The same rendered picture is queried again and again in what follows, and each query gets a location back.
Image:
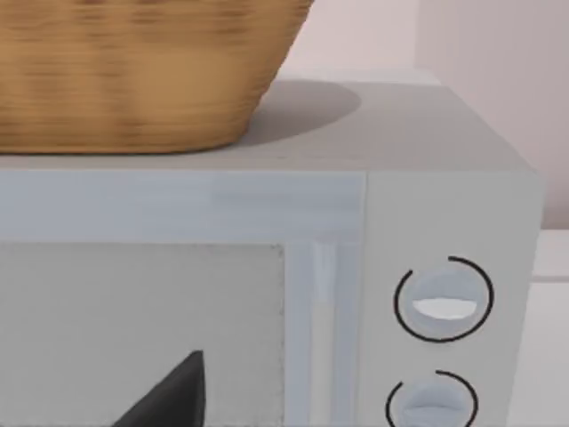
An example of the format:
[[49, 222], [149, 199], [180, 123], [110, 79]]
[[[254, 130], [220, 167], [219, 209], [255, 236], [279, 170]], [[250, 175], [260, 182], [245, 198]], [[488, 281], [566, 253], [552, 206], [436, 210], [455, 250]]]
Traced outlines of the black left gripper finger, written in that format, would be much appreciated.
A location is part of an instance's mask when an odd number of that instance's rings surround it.
[[204, 353], [192, 351], [110, 427], [204, 427]]

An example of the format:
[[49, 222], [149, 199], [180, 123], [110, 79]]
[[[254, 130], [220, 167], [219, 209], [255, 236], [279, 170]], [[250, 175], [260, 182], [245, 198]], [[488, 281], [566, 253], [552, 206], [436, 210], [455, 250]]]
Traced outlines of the pale round microwave knob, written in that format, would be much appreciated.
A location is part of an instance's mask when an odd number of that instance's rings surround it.
[[459, 256], [423, 270], [408, 270], [393, 293], [397, 323], [424, 342], [449, 343], [477, 332], [489, 318], [495, 290], [488, 273]]
[[388, 427], [472, 427], [479, 412], [473, 385], [445, 370], [399, 382], [384, 404]]

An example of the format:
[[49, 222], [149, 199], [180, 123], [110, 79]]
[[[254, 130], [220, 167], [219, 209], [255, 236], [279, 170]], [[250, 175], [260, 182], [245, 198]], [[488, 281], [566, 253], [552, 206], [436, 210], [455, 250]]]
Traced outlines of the pale microwave oven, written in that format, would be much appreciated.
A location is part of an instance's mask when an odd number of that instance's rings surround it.
[[[475, 388], [480, 406], [472, 427], [507, 422], [543, 184], [442, 85], [281, 80], [244, 140], [224, 150], [0, 157], [4, 170], [362, 173], [355, 421], [341, 427], [388, 427], [391, 389], [438, 369]], [[493, 310], [472, 335], [424, 342], [397, 323], [393, 293], [408, 270], [431, 268], [450, 255], [488, 273]]]

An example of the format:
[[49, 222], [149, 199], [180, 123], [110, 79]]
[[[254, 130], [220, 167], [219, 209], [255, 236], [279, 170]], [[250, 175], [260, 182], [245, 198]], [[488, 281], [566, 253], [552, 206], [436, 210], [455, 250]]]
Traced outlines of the woven wicker basket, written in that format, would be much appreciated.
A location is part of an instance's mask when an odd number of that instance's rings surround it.
[[238, 141], [315, 0], [0, 0], [0, 155]]

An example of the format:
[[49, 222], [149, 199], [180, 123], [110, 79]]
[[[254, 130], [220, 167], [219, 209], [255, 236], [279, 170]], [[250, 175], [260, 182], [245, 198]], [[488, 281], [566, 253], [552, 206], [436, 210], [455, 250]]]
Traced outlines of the pale microwave door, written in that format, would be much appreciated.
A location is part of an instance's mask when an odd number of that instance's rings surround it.
[[0, 427], [108, 427], [191, 351], [207, 425], [355, 421], [362, 173], [0, 171]]

